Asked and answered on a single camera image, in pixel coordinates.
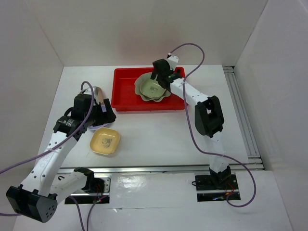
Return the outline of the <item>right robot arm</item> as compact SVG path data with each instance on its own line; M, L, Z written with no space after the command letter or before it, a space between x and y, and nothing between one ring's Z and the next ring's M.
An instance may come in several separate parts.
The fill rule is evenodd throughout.
M179 96L193 109L194 127L203 136L206 145L206 153L209 155L210 183L216 189L222 188L231 176L231 169L225 159L221 143L221 135L224 124L223 112L217 96L208 96L187 83L176 71L177 57L169 56L167 59L159 59L153 62L154 70L151 79Z

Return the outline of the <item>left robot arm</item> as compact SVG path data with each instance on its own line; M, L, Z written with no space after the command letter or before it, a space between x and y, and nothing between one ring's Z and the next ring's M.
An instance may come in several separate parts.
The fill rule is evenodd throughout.
M88 127L112 123L115 119L109 99L97 101L89 94L78 94L73 107L57 120L45 155L19 186L7 190L6 197L14 212L46 223L58 204L75 191L103 192L104 181L88 168L77 167L63 179L56 175Z

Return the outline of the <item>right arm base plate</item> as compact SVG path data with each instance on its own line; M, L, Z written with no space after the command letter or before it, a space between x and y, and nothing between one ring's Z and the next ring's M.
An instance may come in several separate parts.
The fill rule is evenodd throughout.
M232 174L219 186L214 185L210 175L195 175L192 186L196 188L198 202L229 201L240 200L239 186L235 174Z

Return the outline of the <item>purple square plate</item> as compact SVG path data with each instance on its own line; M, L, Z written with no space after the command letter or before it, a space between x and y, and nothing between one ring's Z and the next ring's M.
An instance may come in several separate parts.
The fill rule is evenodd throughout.
M110 115L104 104L101 104L101 109L94 113L94 122L88 127L90 130L97 130L110 123Z

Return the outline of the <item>green square panda plate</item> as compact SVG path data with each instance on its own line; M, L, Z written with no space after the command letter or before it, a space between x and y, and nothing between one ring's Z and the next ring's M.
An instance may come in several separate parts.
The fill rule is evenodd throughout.
M167 91L163 89L156 80L150 78L141 83L140 92L143 96L152 100L159 100L167 93Z

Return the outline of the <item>yellow square plate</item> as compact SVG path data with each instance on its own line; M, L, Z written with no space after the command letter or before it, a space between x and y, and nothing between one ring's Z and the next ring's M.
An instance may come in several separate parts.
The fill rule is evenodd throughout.
M105 157L111 157L117 150L120 141L120 133L111 128L97 129L90 141L90 149Z

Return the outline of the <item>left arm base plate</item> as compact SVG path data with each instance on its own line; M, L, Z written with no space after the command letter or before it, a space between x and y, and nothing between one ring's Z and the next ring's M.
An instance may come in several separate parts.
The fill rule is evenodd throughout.
M90 205L96 202L97 204L110 203L111 177L102 176L101 182L94 185L94 190L85 192L77 190L70 196L73 197L80 205Z

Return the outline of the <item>green scalloped bowl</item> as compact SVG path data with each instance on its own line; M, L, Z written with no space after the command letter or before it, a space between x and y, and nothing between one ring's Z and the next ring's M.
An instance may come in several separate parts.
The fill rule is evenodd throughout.
M140 96L145 102L154 101L161 102L164 98L170 97L171 93L162 88L158 81L151 79L152 72L140 75L134 85L135 94Z

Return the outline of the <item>pink square plate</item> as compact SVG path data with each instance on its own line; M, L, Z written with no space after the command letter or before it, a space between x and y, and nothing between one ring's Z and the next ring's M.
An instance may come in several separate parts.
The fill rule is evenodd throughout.
M104 105L104 94L103 91L100 87L94 86L93 87L94 91L94 105Z

